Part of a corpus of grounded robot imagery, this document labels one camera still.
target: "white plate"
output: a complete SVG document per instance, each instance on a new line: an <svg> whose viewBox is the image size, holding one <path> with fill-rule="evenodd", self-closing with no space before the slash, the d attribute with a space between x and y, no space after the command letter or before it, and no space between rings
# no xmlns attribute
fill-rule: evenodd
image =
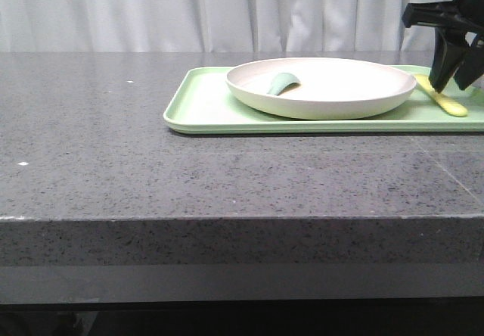
<svg viewBox="0 0 484 336"><path fill-rule="evenodd" d="M278 73L296 75L301 85L279 96L267 95ZM417 81L405 71L342 58L276 58L230 69L233 95L266 113L309 120L371 117L398 107Z"/></svg>

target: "tray rim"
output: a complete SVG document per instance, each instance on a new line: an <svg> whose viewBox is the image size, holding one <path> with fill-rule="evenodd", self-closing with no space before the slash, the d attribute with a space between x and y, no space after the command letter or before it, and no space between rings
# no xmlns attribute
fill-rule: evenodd
<svg viewBox="0 0 484 336"><path fill-rule="evenodd" d="M388 65L398 69L416 70L418 72L429 73L430 68L419 65ZM171 117L176 110L176 105L182 101L182 91L189 84L189 80L195 74L203 72L213 72L217 70L221 73L229 71L233 66L207 66L195 67L190 69L184 76L175 94L169 101L163 119L168 127L182 134L284 134L284 133L371 133L371 132L484 132L484 120L472 120L468 117L465 120L466 126L462 127L462 122L446 120L280 120L258 123L237 123L237 124L187 124L179 122Z"/></svg>

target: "green spoon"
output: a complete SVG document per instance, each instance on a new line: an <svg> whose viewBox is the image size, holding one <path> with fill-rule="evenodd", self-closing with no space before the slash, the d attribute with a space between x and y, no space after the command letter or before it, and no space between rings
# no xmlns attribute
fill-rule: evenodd
<svg viewBox="0 0 484 336"><path fill-rule="evenodd" d="M267 92L268 95L280 95L286 89L297 86L301 82L292 73L278 73L271 82L271 88Z"/></svg>

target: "gray countertop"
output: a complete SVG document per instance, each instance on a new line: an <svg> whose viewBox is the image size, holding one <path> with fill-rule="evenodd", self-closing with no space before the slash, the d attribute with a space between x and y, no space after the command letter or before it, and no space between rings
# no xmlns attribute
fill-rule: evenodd
<svg viewBox="0 0 484 336"><path fill-rule="evenodd" d="M480 133L190 136L163 122L188 70L275 57L0 54L0 266L483 262Z"/></svg>

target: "yellow spoon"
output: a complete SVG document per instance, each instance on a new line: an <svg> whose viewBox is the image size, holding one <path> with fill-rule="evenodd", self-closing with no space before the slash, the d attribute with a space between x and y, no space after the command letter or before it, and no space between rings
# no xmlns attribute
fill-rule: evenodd
<svg viewBox="0 0 484 336"><path fill-rule="evenodd" d="M467 115L467 108L460 103L457 103L453 98L448 97L441 92L436 92L430 84L429 77L422 73L415 73L415 79L423 90L447 113L455 117L465 117Z"/></svg>

